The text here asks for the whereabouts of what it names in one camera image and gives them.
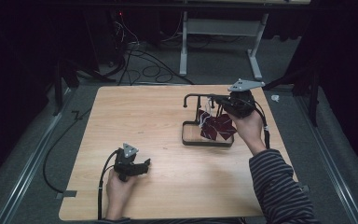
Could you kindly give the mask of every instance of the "wooden board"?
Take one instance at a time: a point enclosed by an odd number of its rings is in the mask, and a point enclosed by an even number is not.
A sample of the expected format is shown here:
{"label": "wooden board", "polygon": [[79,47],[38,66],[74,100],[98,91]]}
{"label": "wooden board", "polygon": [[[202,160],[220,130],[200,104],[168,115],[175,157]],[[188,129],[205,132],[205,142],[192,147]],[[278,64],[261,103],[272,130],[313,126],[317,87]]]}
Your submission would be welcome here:
{"label": "wooden board", "polygon": [[[62,220],[97,218],[98,182],[108,156],[123,143],[137,147],[135,163],[151,159],[125,210],[131,218],[262,216],[253,190],[247,146],[234,135],[232,147],[182,144],[182,124],[194,120],[196,97],[189,93],[226,94],[227,85],[102,87],[99,89],[64,198]],[[291,164],[262,89],[252,93],[263,107],[271,147]],[[107,206],[103,192],[103,216]]]}

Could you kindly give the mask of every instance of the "person's right hand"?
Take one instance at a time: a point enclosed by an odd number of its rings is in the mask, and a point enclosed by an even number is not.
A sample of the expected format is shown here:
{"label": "person's right hand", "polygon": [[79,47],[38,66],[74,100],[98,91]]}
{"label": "person's right hand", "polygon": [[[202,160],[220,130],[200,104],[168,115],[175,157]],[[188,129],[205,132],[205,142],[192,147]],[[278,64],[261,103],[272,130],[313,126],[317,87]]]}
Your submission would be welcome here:
{"label": "person's right hand", "polygon": [[136,180],[137,176],[128,176],[127,182],[123,182],[118,178],[114,169],[109,171],[109,179],[106,184],[108,196],[106,219],[118,220],[123,217],[124,207],[130,198]]}
{"label": "person's right hand", "polygon": [[264,145],[263,140],[261,140],[263,120],[256,111],[243,119],[239,119],[230,114],[228,115],[232,121],[234,121],[238,135],[243,139],[254,156],[259,152],[266,150],[266,146]]}

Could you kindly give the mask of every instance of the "striped shirt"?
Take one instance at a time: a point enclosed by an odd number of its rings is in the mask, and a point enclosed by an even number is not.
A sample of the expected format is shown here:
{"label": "striped shirt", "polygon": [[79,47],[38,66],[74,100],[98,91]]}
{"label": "striped shirt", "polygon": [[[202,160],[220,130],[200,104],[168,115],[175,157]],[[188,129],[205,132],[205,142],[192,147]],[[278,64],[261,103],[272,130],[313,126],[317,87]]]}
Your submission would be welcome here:
{"label": "striped shirt", "polygon": [[320,223],[310,199],[293,179],[293,168],[275,149],[249,160],[255,196],[267,223]]}

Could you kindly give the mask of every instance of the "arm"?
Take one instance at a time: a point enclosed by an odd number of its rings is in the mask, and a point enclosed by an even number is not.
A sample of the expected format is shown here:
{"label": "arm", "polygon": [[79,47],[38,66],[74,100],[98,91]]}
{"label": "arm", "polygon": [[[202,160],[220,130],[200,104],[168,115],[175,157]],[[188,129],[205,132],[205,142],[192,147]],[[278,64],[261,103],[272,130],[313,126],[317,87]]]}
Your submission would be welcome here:
{"label": "arm", "polygon": [[123,217],[124,207],[130,198],[137,176],[130,176],[127,182],[122,182],[114,170],[110,170],[106,192],[108,196],[108,207],[106,217],[97,223],[131,223],[127,217]]}
{"label": "arm", "polygon": [[254,111],[235,122],[239,136],[254,155],[249,160],[254,189],[267,223],[319,223],[313,206],[293,179],[293,169],[280,152],[266,149],[261,140],[262,120]]}

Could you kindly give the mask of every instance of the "cable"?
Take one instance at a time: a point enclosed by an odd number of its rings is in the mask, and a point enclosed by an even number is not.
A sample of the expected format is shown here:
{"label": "cable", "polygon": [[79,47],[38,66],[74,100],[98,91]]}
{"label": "cable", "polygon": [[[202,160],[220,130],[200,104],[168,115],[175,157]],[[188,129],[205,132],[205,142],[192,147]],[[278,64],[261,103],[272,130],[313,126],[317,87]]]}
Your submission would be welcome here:
{"label": "cable", "polygon": [[182,35],[177,35],[179,32],[180,25],[182,24],[182,19],[183,19],[183,12],[180,14],[180,19],[179,19],[178,25],[176,27],[176,31],[173,33],[173,35],[171,35],[171,37],[169,37],[167,39],[160,40],[161,42],[166,42],[166,41],[169,41],[172,39],[176,39],[179,36],[182,36]]}
{"label": "cable", "polygon": [[127,71],[128,67],[129,67],[129,64],[130,64],[130,56],[131,56],[132,51],[133,51],[133,49],[130,50],[130,53],[129,53],[128,57],[127,57],[126,67],[125,67],[123,73],[121,74],[120,80],[119,80],[118,83],[117,83],[118,86],[121,84],[121,82],[122,82],[122,80],[123,80],[123,77],[124,77],[124,75],[126,74],[126,71]]}
{"label": "cable", "polygon": [[86,112],[84,112],[80,117],[78,117],[71,125],[69,125],[68,128],[66,128],[66,130],[61,134],[61,136],[54,142],[54,144],[51,146],[51,148],[48,150],[48,153],[46,154],[46,157],[44,159],[44,162],[43,162],[43,178],[46,182],[46,184],[51,188],[53,189],[54,191],[58,192],[58,193],[64,193],[64,190],[62,189],[58,189],[58,188],[55,188],[54,186],[52,186],[50,184],[50,182],[48,181],[48,177],[46,175],[46,166],[47,166],[47,163],[48,163],[48,156],[49,154],[51,153],[52,149],[60,142],[60,140],[66,135],[66,133],[81,119],[83,119],[84,116],[86,116],[89,112],[91,111],[91,108],[88,109]]}
{"label": "cable", "polygon": [[112,152],[112,154],[110,154],[110,156],[107,158],[105,165],[103,166],[103,171],[101,172],[101,176],[100,176],[100,184],[98,186],[98,220],[101,220],[103,218],[103,176],[106,173],[107,170],[109,170],[111,167],[113,166],[109,166],[107,167],[107,164],[110,162],[110,159],[112,159],[112,157],[114,155],[116,155],[118,152],[118,150]]}
{"label": "cable", "polygon": [[118,61],[118,66],[116,67],[116,69],[106,73],[105,75],[103,75],[104,77],[111,77],[112,75],[117,74],[121,69],[124,68],[124,66],[126,65],[126,60],[124,59],[124,56],[121,56],[119,59],[120,61]]}
{"label": "cable", "polygon": [[[100,73],[98,73],[96,71],[89,70],[88,68],[86,68],[86,67],[84,67],[84,66],[82,66],[82,65],[80,65],[80,64],[78,64],[78,63],[76,63],[76,62],[74,62],[72,60],[64,59],[64,58],[60,58],[60,60],[62,60],[63,62],[67,62],[67,63],[71,64],[74,68],[82,70],[82,71],[86,72],[87,74],[91,75],[92,77],[97,78],[97,79],[99,79],[101,81],[104,81],[104,82],[116,82],[115,79],[110,79],[107,76],[103,76],[103,75],[101,75]],[[116,70],[118,72],[121,69],[122,69],[122,65],[120,67],[118,67],[117,69],[115,69],[113,72],[116,72]]]}
{"label": "cable", "polygon": [[[131,75],[130,75],[130,72],[134,72],[136,73],[138,76],[136,77],[136,79],[134,79],[133,81],[131,81]],[[137,80],[139,80],[139,78],[141,78],[141,74],[136,71],[136,70],[128,70],[127,71],[127,74],[128,74],[128,77],[129,77],[129,83],[130,83],[130,86],[132,86]]]}
{"label": "cable", "polygon": [[143,53],[144,55],[147,55],[147,56],[153,58],[154,60],[156,60],[156,61],[158,61],[159,63],[161,63],[161,64],[163,65],[163,68],[165,68],[166,70],[168,70],[172,76],[179,77],[179,78],[181,78],[182,80],[186,81],[187,83],[189,83],[189,84],[191,84],[191,85],[194,85],[194,83],[193,83],[192,81],[190,81],[189,79],[177,75],[175,72],[173,72],[173,70],[172,70],[169,66],[167,66],[165,63],[163,63],[161,60],[159,60],[159,59],[156,58],[155,56],[153,56],[153,55],[151,55],[151,54],[149,54],[149,53],[147,53],[147,52],[141,51],[141,50],[134,50],[134,52],[141,52],[141,53]]}
{"label": "cable", "polygon": [[123,12],[122,12],[122,11],[119,11],[119,12],[118,12],[118,15],[120,15],[121,22],[123,23],[122,25],[126,28],[126,30],[127,30],[130,34],[132,34],[132,35],[135,37],[136,43],[137,43],[137,45],[139,46],[138,36],[136,36],[136,35],[126,26],[126,23],[124,23]]}
{"label": "cable", "polygon": [[[155,68],[155,67],[158,69],[158,71],[156,72],[156,74],[154,74],[154,75],[147,75],[147,74],[145,73],[146,69]],[[158,66],[158,65],[155,65],[155,66],[147,66],[146,68],[144,68],[144,70],[143,70],[142,73],[143,73],[143,75],[144,75],[145,77],[154,77],[157,83],[167,83],[167,82],[171,81],[172,78],[173,78],[173,75],[172,75],[171,73],[161,74],[161,70],[168,71],[168,70],[167,70],[166,68],[164,68],[164,67],[160,67],[160,66]]]}
{"label": "cable", "polygon": [[234,43],[236,41],[239,41],[241,39],[244,39],[244,35],[234,35],[232,40],[224,40],[224,39],[217,39],[214,38],[215,36],[221,36],[221,35],[210,35],[211,41],[216,43]]}
{"label": "cable", "polygon": [[[191,46],[190,45],[190,39],[191,39],[191,37],[194,39],[194,38],[197,38],[197,37],[203,37],[201,40],[199,40],[199,41],[197,41],[196,40],[196,42],[201,42],[201,41],[203,41],[203,40],[206,40],[206,43],[204,44],[204,45],[202,45],[202,46],[200,46],[200,47],[194,47],[194,46]],[[211,37],[209,36],[209,35],[189,35],[188,36],[188,39],[187,39],[187,46],[189,47],[189,48],[191,48],[191,49],[204,49],[204,48],[206,48],[210,43],[211,43]]]}

